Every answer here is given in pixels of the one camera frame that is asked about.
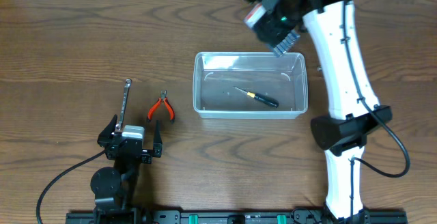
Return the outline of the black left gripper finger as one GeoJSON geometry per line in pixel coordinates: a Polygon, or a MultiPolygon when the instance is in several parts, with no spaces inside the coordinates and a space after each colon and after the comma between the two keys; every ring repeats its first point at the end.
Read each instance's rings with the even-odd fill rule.
{"type": "Polygon", "coordinates": [[[117,124],[117,115],[114,115],[109,124],[102,130],[98,135],[97,144],[100,147],[107,147],[113,142],[113,132],[115,131],[115,126],[117,124]]]}
{"type": "Polygon", "coordinates": [[[163,147],[162,138],[160,135],[160,122],[156,121],[155,131],[154,131],[154,140],[153,140],[153,149],[161,150],[163,147]]]}

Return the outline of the blue precision screwdriver set case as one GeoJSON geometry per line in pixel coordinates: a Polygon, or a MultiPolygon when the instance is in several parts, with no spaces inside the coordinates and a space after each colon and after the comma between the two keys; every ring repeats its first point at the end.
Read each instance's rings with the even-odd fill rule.
{"type": "Polygon", "coordinates": [[[294,30],[296,23],[277,11],[268,11],[261,3],[243,21],[277,57],[288,52],[300,38],[294,30]]]}

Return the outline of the black yellow screwdriver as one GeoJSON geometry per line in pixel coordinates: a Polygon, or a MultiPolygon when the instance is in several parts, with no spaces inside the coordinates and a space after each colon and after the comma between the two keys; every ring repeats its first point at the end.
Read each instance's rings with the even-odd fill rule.
{"type": "Polygon", "coordinates": [[[265,96],[265,95],[257,93],[257,92],[250,92],[248,90],[245,90],[245,89],[242,89],[242,88],[239,88],[236,86],[234,86],[234,89],[243,93],[245,96],[249,97],[250,99],[253,99],[257,102],[260,102],[268,107],[272,107],[272,108],[279,107],[279,102],[277,100],[275,100],[274,98],[271,98],[269,96],[265,96]]]}

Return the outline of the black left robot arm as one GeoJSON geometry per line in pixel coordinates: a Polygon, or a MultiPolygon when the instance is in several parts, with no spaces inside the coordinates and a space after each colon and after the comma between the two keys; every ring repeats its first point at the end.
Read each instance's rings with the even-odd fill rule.
{"type": "Polygon", "coordinates": [[[152,223],[151,214],[132,203],[139,178],[140,165],[150,164],[160,158],[163,142],[160,124],[154,130],[153,148],[144,149],[145,129],[141,126],[125,126],[116,129],[117,116],[98,135],[97,143],[104,148],[112,167],[103,167],[92,176],[90,187],[95,195],[94,223],[152,223]]]}

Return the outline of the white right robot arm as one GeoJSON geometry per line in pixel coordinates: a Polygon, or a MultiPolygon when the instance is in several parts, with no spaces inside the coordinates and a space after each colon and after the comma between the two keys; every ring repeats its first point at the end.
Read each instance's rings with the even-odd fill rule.
{"type": "Polygon", "coordinates": [[[246,0],[245,24],[278,56],[296,41],[297,27],[315,46],[328,94],[328,113],[311,120],[324,151],[328,194],[323,223],[370,223],[360,197],[360,169],[369,133],[386,126],[391,108],[380,104],[367,77],[354,25],[353,0],[246,0]]]}

